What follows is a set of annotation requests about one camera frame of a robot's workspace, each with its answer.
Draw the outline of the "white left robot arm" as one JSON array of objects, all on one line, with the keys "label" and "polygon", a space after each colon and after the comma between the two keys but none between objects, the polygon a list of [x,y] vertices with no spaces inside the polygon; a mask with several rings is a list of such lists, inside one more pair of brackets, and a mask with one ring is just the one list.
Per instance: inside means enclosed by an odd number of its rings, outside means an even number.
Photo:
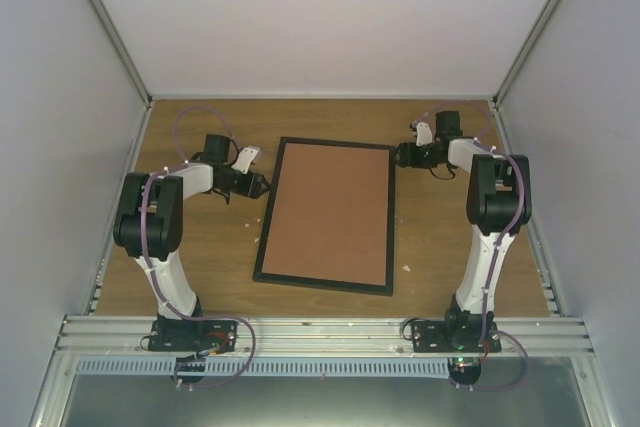
[{"label": "white left robot arm", "polygon": [[199,299],[189,285],[179,254],[184,202],[200,194],[258,199],[270,189],[251,166],[261,156],[256,146],[239,147],[222,135],[206,136],[203,150],[174,167],[125,176],[113,225],[114,243],[135,260],[158,303],[158,315],[177,320],[171,338],[185,351],[203,345],[205,325]]}]

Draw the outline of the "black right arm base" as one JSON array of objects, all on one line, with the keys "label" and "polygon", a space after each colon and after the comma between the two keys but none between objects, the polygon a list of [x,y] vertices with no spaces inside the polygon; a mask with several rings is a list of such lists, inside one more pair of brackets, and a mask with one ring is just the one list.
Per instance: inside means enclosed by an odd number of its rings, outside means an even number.
[{"label": "black right arm base", "polygon": [[473,316],[471,321],[430,320],[409,318],[400,324],[401,337],[412,343],[416,353],[499,353],[502,351],[500,338],[492,337],[490,328],[485,326],[484,340],[482,319]]}]

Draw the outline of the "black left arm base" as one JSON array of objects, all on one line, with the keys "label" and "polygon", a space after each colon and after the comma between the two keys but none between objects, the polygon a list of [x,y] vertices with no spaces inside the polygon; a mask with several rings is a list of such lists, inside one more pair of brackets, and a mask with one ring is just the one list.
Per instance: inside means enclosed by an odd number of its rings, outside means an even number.
[{"label": "black left arm base", "polygon": [[151,352],[191,352],[197,355],[233,352],[238,323],[232,320],[193,322],[158,316],[140,341]]}]

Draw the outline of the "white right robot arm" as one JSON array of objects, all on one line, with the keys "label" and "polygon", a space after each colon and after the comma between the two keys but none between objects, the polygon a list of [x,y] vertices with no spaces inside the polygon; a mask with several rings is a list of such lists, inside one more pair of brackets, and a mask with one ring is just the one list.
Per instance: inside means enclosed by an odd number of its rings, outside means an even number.
[{"label": "white right robot arm", "polygon": [[503,263],[531,218],[530,164],[524,155],[508,155],[477,136],[464,135],[457,111],[436,113],[435,127],[432,130],[425,117],[411,122],[415,140],[399,144],[396,163],[429,171],[443,165],[450,173],[469,174],[466,216],[472,228],[471,249],[442,329],[447,347],[464,352],[486,338]]}]

